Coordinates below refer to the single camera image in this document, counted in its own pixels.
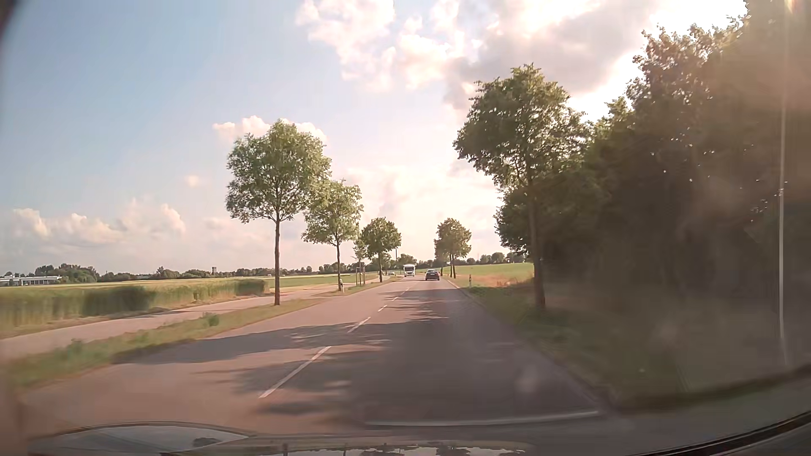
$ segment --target car hood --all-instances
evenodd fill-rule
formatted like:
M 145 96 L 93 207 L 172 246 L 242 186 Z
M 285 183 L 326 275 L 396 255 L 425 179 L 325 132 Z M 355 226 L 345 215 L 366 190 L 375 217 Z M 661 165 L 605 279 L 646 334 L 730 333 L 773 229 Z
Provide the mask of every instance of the car hood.
M 116 456 L 502 456 L 534 454 L 532 445 L 497 441 L 425 441 L 411 437 L 275 437 L 185 423 L 137 423 L 83 428 L 37 438 L 31 455 Z

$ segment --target building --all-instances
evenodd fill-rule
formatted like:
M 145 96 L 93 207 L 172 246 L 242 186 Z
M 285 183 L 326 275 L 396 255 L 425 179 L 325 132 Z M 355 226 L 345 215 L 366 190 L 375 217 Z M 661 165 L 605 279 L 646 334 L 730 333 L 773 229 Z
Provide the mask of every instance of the building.
M 5 276 L 0 278 L 0 286 L 53 285 L 54 283 L 59 283 L 59 279 L 61 278 L 62 276 Z

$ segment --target tree trunk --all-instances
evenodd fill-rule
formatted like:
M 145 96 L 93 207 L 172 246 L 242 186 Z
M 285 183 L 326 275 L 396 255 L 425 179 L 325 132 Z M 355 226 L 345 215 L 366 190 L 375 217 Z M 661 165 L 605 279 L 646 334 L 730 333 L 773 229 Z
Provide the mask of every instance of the tree trunk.
M 341 284 L 341 243 L 336 243 L 335 251 L 338 254 L 338 290 L 343 291 L 344 286 Z
M 538 220 L 535 217 L 535 201 L 532 197 L 527 201 L 530 212 L 530 255 L 534 265 L 532 285 L 535 291 L 535 308 L 542 311 L 547 308 L 547 296 L 543 290 L 543 266 L 541 265 L 541 247 L 538 239 Z
M 274 271 L 274 274 L 273 274 L 274 276 L 276 276 L 276 281 L 275 281 L 276 282 L 276 289 L 273 292 L 273 305 L 274 306 L 278 306 L 278 305 L 281 304 L 279 302 L 280 301 L 279 273 L 281 272 L 281 270 L 279 269 L 279 224 L 280 223 L 281 223 L 281 221 L 279 220 L 279 217 L 277 216 L 276 217 L 276 246 L 275 246 L 275 249 L 274 249 L 274 252 L 273 252 L 273 256 L 274 256 L 275 262 L 276 262 L 276 270 Z

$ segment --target windshield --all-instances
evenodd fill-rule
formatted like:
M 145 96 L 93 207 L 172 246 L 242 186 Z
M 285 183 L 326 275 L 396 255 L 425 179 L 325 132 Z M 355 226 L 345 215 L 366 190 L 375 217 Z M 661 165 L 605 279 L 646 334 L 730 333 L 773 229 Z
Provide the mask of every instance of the windshield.
M 0 5 L 11 435 L 639 454 L 811 411 L 811 0 Z

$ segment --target asphalt road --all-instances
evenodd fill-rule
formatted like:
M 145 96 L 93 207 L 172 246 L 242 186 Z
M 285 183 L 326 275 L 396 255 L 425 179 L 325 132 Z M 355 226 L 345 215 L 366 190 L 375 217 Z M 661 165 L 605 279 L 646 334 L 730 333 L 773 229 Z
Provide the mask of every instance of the asphalt road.
M 291 299 L 312 298 L 317 293 L 333 290 L 335 285 L 296 286 L 281 289 L 282 301 Z M 0 340 L 0 359 L 14 359 L 35 355 L 46 351 L 68 346 L 74 340 L 94 341 L 134 333 L 142 329 L 154 329 L 162 325 L 183 320 L 200 318 L 204 313 L 227 313 L 234 310 L 263 306 L 273 302 L 273 296 L 237 299 L 222 303 L 204 304 L 188 308 L 179 308 L 166 312 L 142 316 L 131 316 L 117 320 L 98 321 L 87 325 L 69 326 L 51 329 L 39 333 L 25 334 Z
M 576 381 L 446 281 L 409 278 L 22 396 L 31 435 L 133 421 L 273 434 L 593 415 Z

